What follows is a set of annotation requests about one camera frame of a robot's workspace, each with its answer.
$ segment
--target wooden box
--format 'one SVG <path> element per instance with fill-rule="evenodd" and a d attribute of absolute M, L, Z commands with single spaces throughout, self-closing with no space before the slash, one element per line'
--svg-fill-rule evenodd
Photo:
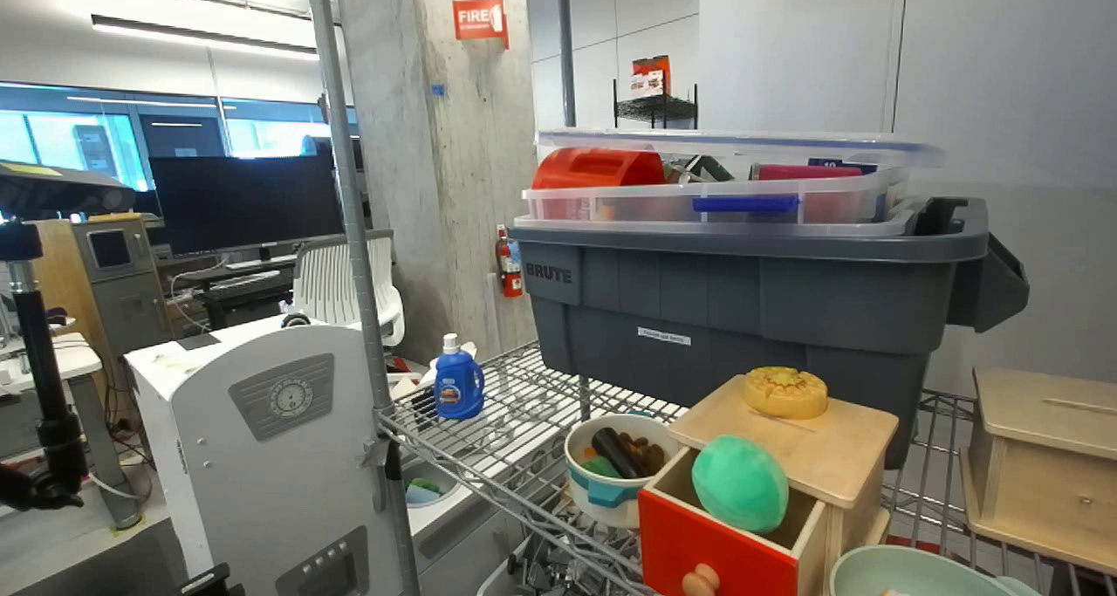
<path fill-rule="evenodd" d="M 1117 574 L 1117 385 L 974 369 L 971 529 Z"/>
<path fill-rule="evenodd" d="M 693 450 L 675 456 L 641 491 L 645 580 L 665 596 L 681 594 L 679 581 L 697 563 L 719 576 L 729 573 L 723 586 L 737 585 L 737 573 L 773 581 L 771 590 L 752 583 L 744 592 L 723 588 L 723 595 L 824 594 L 838 557 L 885 537 L 888 513 L 880 508 L 880 486 L 897 417 L 837 400 L 814 420 L 767 417 L 745 404 L 742 378 L 731 378 L 670 425 L 671 434 Z M 761 537 L 718 522 L 694 496 L 694 458 L 720 435 L 757 442 L 787 475 L 792 500 L 786 523 L 774 533 Z M 714 540 L 718 546 L 695 544 Z M 731 561 L 743 558 L 751 559 L 747 573 L 744 561 Z"/>

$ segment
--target drawer knob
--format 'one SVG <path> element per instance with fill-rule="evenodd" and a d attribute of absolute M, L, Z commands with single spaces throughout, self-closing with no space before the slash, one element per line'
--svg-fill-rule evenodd
<path fill-rule="evenodd" d="M 687 596 L 715 596 L 720 585 L 717 573 L 706 564 L 698 564 L 695 571 L 682 577 L 682 593 Z"/>

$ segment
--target office chair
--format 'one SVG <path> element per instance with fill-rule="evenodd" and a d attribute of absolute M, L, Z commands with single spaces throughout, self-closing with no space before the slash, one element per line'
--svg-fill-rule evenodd
<path fill-rule="evenodd" d="M 384 346 L 403 340 L 403 301 L 392 286 L 392 231 L 369 231 L 372 286 Z M 361 320 L 344 235 L 307 242 L 295 257 L 294 309 L 319 321 L 347 326 Z"/>

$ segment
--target concrete pillar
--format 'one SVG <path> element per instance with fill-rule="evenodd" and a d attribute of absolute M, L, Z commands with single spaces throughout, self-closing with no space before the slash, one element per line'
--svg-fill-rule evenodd
<path fill-rule="evenodd" d="M 454 0 L 340 0 L 374 225 L 395 231 L 394 281 L 426 361 L 456 330 L 488 345 L 496 223 L 524 213 L 535 174 L 527 0 L 504 0 L 499 39 L 459 42 Z M 527 298 L 498 300 L 504 348 L 535 338 Z"/>

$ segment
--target yellow round object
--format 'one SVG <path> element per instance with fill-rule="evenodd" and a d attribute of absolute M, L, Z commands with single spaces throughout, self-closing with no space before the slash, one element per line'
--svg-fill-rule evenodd
<path fill-rule="evenodd" d="M 745 402 L 773 417 L 810 420 L 827 412 L 827 384 L 791 366 L 757 366 L 745 374 Z"/>

